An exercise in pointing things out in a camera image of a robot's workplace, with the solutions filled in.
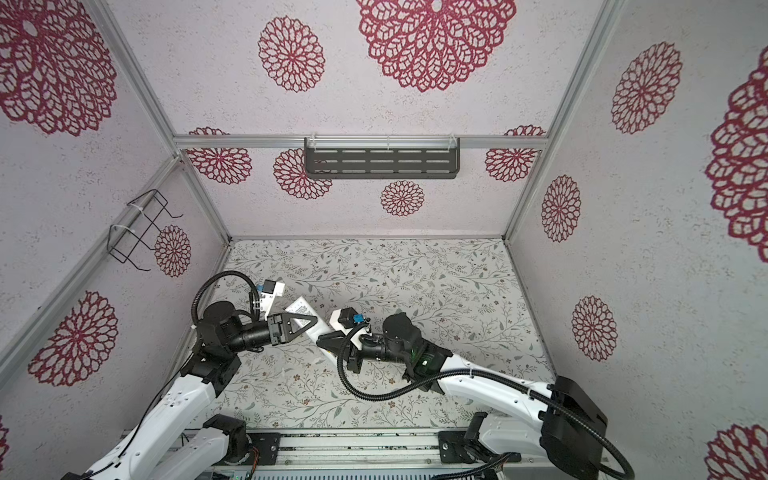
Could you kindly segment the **white remote control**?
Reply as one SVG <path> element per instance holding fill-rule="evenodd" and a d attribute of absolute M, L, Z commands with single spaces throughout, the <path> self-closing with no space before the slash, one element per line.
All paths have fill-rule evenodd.
<path fill-rule="evenodd" d="M 309 301 L 307 301 L 303 296 L 298 297 L 296 300 L 294 300 L 287 308 L 287 312 L 293 313 L 293 314 L 299 314 L 304 316 L 313 316 L 316 318 L 317 322 L 310 328 L 308 328 L 303 335 L 306 336 L 313 347 L 320 352 L 320 354 L 327 359 L 331 364 L 336 365 L 336 358 L 337 355 L 332 353 L 331 351 L 328 351 L 326 349 L 323 349 L 317 345 L 317 341 L 322 335 L 331 334 L 331 333 L 344 333 L 347 334 L 350 331 L 350 328 L 344 328 L 339 322 L 338 322 L 338 315 L 336 313 L 333 313 L 331 316 L 331 322 L 326 322 L 321 315 L 312 307 Z"/>

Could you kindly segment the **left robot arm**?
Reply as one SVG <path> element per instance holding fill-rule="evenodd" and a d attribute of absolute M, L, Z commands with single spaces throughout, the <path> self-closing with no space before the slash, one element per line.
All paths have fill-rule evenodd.
<path fill-rule="evenodd" d="M 287 344 L 301 336 L 317 340 L 328 324 L 302 299 L 292 311 L 253 311 L 228 301 L 207 306 L 197 321 L 198 342 L 175 380 L 163 387 L 137 426 L 85 472 L 83 479 L 194 479 L 209 467 L 239 464 L 258 454 L 244 421 L 223 414 L 178 450 L 172 447 L 188 425 L 226 389 L 241 366 L 242 352 Z"/>

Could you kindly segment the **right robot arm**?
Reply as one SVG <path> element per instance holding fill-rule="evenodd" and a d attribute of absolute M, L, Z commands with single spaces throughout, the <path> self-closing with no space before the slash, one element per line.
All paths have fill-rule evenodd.
<path fill-rule="evenodd" d="M 404 313 L 387 317 L 376 333 L 354 309 L 339 309 L 309 336 L 335 363 L 342 385 L 360 400 L 389 402 L 422 390 L 487 407 L 488 413 L 473 417 L 457 448 L 469 457 L 495 464 L 501 456 L 543 455 L 574 479 L 611 473 L 602 461 L 604 454 L 617 453 L 606 437 L 607 418 L 571 379 L 529 381 L 480 367 L 425 339 Z M 378 394 L 355 387 L 349 376 L 367 360 L 403 366 L 406 386 Z"/>

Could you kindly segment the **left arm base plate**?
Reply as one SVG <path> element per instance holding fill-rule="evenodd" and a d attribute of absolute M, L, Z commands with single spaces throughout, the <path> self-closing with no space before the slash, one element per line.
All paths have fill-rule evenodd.
<path fill-rule="evenodd" d="M 280 433 L 236 433 L 222 462 L 227 465 L 274 466 L 277 463 Z"/>

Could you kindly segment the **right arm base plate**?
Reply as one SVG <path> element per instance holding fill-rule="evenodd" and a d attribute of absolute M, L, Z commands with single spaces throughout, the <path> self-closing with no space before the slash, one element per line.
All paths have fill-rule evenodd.
<path fill-rule="evenodd" d="M 443 465 L 485 464 L 500 457 L 476 439 L 467 439 L 465 430 L 443 430 L 437 434 L 438 451 Z"/>

